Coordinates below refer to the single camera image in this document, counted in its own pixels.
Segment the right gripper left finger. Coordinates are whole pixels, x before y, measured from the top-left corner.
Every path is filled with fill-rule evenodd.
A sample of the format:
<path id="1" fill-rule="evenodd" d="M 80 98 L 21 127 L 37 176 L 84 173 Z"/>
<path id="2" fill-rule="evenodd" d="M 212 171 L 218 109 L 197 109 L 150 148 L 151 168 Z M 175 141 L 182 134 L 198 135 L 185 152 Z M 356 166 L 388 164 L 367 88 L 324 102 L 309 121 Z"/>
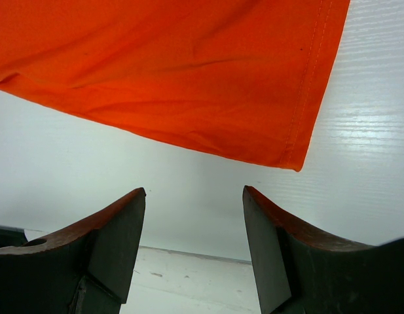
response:
<path id="1" fill-rule="evenodd" d="M 22 245 L 0 247 L 0 313 L 119 313 L 127 302 L 146 193 Z"/>

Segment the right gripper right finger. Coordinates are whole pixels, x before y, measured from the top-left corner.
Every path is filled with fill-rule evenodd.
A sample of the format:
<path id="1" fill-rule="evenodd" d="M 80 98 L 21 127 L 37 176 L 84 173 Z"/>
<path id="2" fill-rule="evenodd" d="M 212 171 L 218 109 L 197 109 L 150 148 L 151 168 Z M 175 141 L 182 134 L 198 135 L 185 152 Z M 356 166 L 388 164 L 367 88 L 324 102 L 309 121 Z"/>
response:
<path id="1" fill-rule="evenodd" d="M 379 246 L 319 229 L 243 191 L 262 313 L 404 313 L 404 238 Z"/>

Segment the orange t shirt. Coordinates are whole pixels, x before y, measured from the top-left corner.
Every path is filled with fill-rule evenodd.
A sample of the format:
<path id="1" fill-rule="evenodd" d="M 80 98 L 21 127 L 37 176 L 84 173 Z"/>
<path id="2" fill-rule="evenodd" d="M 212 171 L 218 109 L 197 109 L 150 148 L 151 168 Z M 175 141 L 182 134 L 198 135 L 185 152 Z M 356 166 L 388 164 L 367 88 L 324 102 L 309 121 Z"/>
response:
<path id="1" fill-rule="evenodd" d="M 300 171 L 348 1 L 0 1 L 0 90 Z"/>

